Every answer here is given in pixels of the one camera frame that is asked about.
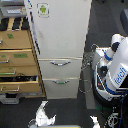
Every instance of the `paper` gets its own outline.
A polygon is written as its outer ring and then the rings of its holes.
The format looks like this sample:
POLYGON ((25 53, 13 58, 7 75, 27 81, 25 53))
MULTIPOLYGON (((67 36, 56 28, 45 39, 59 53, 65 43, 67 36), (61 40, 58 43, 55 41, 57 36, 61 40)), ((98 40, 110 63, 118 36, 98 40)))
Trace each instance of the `paper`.
POLYGON ((7 10, 7 12, 9 14, 20 14, 21 13, 21 10, 20 9, 14 9, 14 10, 7 10))

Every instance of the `blue label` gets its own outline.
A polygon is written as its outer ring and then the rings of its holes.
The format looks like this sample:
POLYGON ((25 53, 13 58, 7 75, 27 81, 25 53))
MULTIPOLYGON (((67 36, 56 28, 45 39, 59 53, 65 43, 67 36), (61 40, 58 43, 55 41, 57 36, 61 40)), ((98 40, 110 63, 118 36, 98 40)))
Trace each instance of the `blue label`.
POLYGON ((117 77, 114 78, 114 81, 119 85, 122 80, 124 79, 125 77, 125 74, 126 74, 126 70, 124 68, 120 68, 120 72, 117 74, 117 77))

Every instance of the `white robot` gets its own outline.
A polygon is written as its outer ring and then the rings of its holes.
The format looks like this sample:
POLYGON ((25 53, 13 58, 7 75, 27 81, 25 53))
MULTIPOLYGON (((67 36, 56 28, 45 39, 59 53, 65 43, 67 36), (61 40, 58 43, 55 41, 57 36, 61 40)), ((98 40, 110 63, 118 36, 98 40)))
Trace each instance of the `white robot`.
POLYGON ((128 37, 112 36, 111 47, 96 48, 93 91, 105 104, 115 105, 128 90, 128 37))

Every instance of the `cabinet drawer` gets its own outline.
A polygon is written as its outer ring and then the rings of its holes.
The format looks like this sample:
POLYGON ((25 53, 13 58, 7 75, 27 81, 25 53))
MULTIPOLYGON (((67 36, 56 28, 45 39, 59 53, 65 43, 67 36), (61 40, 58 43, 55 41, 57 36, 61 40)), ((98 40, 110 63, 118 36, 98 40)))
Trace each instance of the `cabinet drawer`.
POLYGON ((0 41, 0 49, 31 48, 28 32, 26 30, 8 30, 0 32, 0 41))
POLYGON ((32 50, 0 50, 0 66, 35 65, 32 50))
POLYGON ((77 98, 79 79, 44 79, 47 99, 77 98))
POLYGON ((0 93, 39 92, 38 77, 34 81, 0 82, 0 93))
POLYGON ((42 78, 79 77, 82 59, 38 61, 42 78))
POLYGON ((0 67, 0 77, 34 76, 38 75, 36 65, 22 67, 0 67))

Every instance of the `white cabinet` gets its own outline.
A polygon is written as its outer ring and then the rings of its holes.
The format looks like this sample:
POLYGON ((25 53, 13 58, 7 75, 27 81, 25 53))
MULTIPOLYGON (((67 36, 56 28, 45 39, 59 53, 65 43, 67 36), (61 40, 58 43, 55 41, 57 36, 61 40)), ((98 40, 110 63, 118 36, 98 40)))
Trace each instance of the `white cabinet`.
POLYGON ((91 1, 24 0, 48 99, 77 97, 91 1), (68 78, 75 82, 47 80, 68 78))

